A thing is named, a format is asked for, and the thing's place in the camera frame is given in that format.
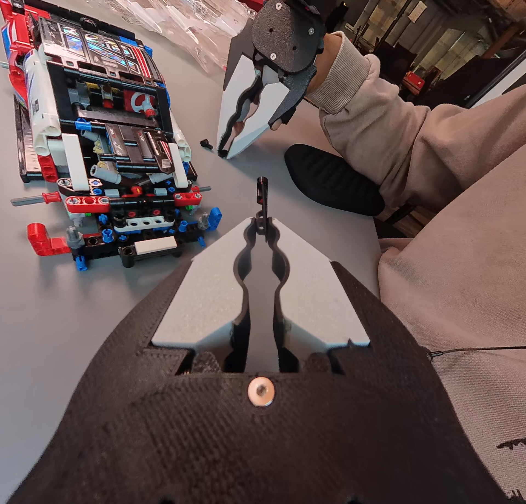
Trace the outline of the person's right hand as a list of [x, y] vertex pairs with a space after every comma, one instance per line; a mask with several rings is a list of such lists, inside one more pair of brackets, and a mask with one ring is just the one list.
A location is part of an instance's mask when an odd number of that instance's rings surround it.
[[318, 54], [315, 59], [316, 74], [312, 78], [307, 88], [307, 93], [312, 93], [318, 89], [327, 78], [330, 69], [336, 60], [342, 45], [341, 33], [326, 33], [324, 36], [323, 52]]

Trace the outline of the crumpled clear plastic bags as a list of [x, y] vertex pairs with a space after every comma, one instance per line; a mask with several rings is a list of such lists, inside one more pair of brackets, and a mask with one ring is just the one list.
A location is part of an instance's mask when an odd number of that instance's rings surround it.
[[238, 0], [87, 0], [159, 34], [209, 73], [225, 69], [231, 39], [256, 12]]

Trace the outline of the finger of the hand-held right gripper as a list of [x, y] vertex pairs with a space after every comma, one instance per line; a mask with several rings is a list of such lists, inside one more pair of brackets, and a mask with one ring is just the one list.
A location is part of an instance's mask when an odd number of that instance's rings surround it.
[[257, 91], [250, 97], [250, 109], [247, 109], [248, 101], [245, 101], [243, 113], [233, 126], [234, 134], [241, 131], [241, 121], [251, 118], [257, 110], [259, 110], [258, 126], [264, 128], [261, 135], [269, 130], [272, 127], [271, 119], [290, 91], [279, 81], [278, 74], [268, 66], [264, 66], [263, 72], [260, 73], [260, 81], [257, 86]]
[[224, 88], [217, 131], [217, 151], [227, 149], [227, 158], [233, 158], [251, 145], [264, 131], [258, 126], [259, 110], [251, 118], [241, 121], [242, 129], [234, 134], [233, 126], [243, 113], [245, 101], [250, 109], [250, 97], [258, 89], [260, 73], [256, 72], [253, 60], [241, 55], [227, 86]]

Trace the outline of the white sign board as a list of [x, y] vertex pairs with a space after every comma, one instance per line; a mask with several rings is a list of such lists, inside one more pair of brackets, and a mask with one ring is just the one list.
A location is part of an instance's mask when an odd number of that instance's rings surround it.
[[477, 107], [522, 85], [525, 85], [525, 51], [478, 93], [472, 95], [464, 107]]

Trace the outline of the person's beige sweatshirt torso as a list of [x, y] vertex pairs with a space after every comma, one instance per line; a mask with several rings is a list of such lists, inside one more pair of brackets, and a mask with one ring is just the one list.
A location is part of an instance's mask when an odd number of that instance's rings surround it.
[[[412, 166], [404, 195], [446, 206], [380, 259], [382, 301], [429, 350], [525, 345], [525, 146], [486, 174], [482, 164]], [[525, 350], [431, 365], [509, 502], [525, 503]]]

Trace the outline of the person's right forearm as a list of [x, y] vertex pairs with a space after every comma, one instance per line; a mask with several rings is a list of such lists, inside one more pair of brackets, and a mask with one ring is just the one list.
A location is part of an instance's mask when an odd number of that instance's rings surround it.
[[332, 147], [379, 186], [385, 204], [440, 210], [513, 154], [525, 157], [525, 86], [471, 109], [415, 106], [379, 77], [376, 56], [341, 36], [308, 98]]

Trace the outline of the toy brick race car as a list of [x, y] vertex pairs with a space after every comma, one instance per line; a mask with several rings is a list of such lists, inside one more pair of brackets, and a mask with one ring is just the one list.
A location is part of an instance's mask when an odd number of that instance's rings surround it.
[[13, 206], [61, 204], [72, 223], [50, 237], [27, 226], [36, 255], [68, 254], [78, 271], [104, 257], [122, 266], [206, 248], [218, 207], [192, 215], [191, 148], [170, 109], [152, 50], [135, 34], [42, 0], [1, 0], [1, 41], [14, 91], [19, 175], [53, 192]]

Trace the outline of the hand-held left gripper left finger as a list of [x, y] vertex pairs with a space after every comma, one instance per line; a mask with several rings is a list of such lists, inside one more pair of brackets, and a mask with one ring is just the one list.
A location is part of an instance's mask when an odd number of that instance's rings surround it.
[[151, 343], [211, 352], [224, 369], [244, 369], [250, 336], [248, 290], [253, 218], [196, 255]]

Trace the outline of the black toy brick part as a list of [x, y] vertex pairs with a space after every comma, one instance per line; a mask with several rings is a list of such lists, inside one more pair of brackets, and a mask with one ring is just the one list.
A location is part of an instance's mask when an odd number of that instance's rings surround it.
[[268, 179], [266, 177], [257, 179], [256, 202], [260, 206], [260, 210], [256, 214], [256, 232], [258, 235], [264, 236], [268, 243], [273, 225], [268, 215]]

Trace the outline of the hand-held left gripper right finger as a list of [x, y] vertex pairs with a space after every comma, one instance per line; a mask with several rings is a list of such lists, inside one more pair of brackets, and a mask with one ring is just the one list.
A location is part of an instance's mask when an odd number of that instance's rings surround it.
[[275, 218], [269, 219], [269, 247], [279, 280], [273, 334], [280, 369], [298, 369], [313, 353], [370, 344], [328, 257]]

